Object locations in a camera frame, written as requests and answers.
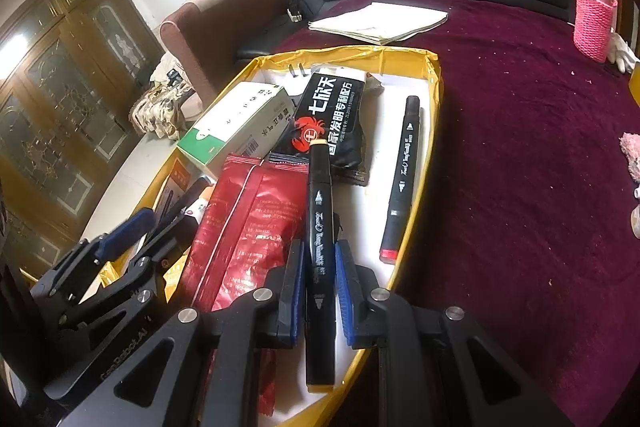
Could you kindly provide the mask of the patterned bag on floor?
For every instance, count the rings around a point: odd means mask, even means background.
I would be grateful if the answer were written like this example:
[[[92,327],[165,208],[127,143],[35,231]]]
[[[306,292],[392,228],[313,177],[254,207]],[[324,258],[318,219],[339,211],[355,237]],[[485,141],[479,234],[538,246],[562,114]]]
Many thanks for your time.
[[[154,84],[134,102],[128,115],[129,122],[138,135],[151,133],[157,139],[177,141],[186,130],[181,106],[194,93],[190,84],[184,81],[172,86]]]

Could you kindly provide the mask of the white paper booklet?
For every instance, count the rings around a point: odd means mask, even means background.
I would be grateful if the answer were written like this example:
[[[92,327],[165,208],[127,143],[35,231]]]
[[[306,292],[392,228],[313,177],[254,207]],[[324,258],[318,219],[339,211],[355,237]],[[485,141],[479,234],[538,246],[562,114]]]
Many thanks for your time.
[[[430,31],[448,20],[445,11],[382,2],[309,23],[311,31],[386,46]]]

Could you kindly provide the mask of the pink knitted sleeve bottle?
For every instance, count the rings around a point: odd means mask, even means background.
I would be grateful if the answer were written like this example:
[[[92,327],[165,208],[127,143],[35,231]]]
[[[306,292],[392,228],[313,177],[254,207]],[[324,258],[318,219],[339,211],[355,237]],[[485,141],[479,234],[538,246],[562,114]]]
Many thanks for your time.
[[[617,0],[576,0],[574,45],[597,63],[608,56],[616,9]]]

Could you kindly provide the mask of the wooden glass door cabinet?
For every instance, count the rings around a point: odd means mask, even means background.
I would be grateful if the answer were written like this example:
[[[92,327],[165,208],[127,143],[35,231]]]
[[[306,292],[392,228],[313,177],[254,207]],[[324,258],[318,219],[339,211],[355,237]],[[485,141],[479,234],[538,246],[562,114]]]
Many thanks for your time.
[[[26,0],[1,27],[1,184],[20,268],[76,244],[138,138],[162,51],[131,0]]]

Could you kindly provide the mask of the red foil packet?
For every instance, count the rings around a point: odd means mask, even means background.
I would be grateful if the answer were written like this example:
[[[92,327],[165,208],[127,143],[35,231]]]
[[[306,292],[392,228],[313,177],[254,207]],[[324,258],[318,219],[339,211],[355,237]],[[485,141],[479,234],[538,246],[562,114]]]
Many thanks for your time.
[[[181,306],[227,309],[299,258],[307,178],[308,164],[292,157],[227,157],[175,293]]]

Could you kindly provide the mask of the green white medicine box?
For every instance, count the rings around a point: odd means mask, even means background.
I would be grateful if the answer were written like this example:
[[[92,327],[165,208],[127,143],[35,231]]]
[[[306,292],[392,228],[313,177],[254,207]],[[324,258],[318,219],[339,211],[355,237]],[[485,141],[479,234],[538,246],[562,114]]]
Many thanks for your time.
[[[265,157],[293,115],[292,98],[283,87],[242,81],[206,110],[177,147],[217,179],[230,155]]]

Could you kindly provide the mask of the black marker yellow cap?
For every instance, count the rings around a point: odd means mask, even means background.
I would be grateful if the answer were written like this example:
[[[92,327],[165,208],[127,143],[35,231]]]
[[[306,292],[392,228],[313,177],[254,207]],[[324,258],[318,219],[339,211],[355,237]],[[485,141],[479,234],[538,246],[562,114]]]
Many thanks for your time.
[[[305,311],[306,386],[329,392],[335,381],[335,227],[329,145],[311,142],[305,249],[308,260]]]

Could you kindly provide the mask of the black foil snack pouch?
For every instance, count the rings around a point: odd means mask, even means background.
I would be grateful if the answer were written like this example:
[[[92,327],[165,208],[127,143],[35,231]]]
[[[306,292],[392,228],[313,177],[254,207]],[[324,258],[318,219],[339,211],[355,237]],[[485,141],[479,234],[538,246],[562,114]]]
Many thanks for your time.
[[[363,98],[381,89],[380,80],[370,72],[348,67],[319,68],[310,75],[293,119],[272,153],[306,157],[312,141],[324,140],[335,176],[350,184],[367,185],[369,169],[360,110]]]

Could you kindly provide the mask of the black marker red cap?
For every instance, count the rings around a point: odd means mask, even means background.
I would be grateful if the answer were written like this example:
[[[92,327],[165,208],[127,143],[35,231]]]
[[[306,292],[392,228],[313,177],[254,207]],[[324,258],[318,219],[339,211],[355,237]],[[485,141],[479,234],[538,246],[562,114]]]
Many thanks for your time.
[[[411,213],[420,138],[420,109],[420,98],[408,96],[380,247],[380,260],[388,265],[393,265],[398,258]]]

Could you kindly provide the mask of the pink fluffy pompom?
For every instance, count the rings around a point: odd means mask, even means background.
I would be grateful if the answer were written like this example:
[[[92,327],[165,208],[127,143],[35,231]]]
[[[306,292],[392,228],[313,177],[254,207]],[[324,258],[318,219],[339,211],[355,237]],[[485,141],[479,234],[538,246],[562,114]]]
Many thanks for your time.
[[[624,132],[620,137],[620,149],[627,159],[631,179],[640,182],[640,135]]]

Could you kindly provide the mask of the white pill bottle red label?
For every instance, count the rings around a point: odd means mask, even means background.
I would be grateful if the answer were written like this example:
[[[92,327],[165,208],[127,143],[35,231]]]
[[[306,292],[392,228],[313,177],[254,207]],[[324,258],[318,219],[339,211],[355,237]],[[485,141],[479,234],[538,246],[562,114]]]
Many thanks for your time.
[[[640,239],[640,186],[634,189],[634,199],[636,200],[636,207],[630,214],[630,226],[631,231],[634,233],[636,239]]]

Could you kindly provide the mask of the yellow tape roll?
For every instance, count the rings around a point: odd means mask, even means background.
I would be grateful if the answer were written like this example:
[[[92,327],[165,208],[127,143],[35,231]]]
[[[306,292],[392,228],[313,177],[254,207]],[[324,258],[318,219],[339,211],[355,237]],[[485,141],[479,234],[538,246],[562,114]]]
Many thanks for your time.
[[[634,65],[629,82],[629,92],[638,106],[640,106],[640,63]]]

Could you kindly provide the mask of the yellow taped cardboard tray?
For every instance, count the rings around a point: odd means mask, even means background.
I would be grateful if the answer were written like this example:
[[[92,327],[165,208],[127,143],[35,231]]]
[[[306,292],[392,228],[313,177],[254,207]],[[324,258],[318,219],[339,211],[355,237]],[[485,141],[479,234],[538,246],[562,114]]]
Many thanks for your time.
[[[378,281],[394,288],[399,279],[399,262],[392,265],[378,257],[386,221],[387,199],[392,191],[392,170],[400,143],[400,123],[407,96],[420,98],[420,133],[414,140],[418,148],[412,202],[419,205],[433,152],[438,111],[442,105],[442,64],[430,50],[406,46],[334,46],[260,56],[246,67],[218,95],[221,104],[248,82],[270,83],[288,94],[302,92],[303,74],[313,68],[327,67],[350,75],[370,74],[374,83],[368,88],[360,108],[360,121],[366,142],[367,184],[334,182],[335,211],[340,215],[344,237],[354,258],[374,270]],[[252,171],[259,178],[242,180],[240,190],[250,199],[238,206],[241,218],[232,225],[245,223],[250,229],[233,236],[235,251],[230,257],[219,287],[207,291],[206,303],[217,310],[230,303],[228,286],[237,283],[248,291],[264,283],[268,269],[283,265],[286,248],[303,232],[306,215],[306,180],[288,173],[277,180],[266,169]],[[262,426],[324,426],[337,411],[350,386],[363,369],[366,356],[347,347],[342,337],[335,340],[335,385],[327,393],[311,393],[305,384],[305,357],[299,349],[264,358],[270,378],[269,407],[258,416]]]

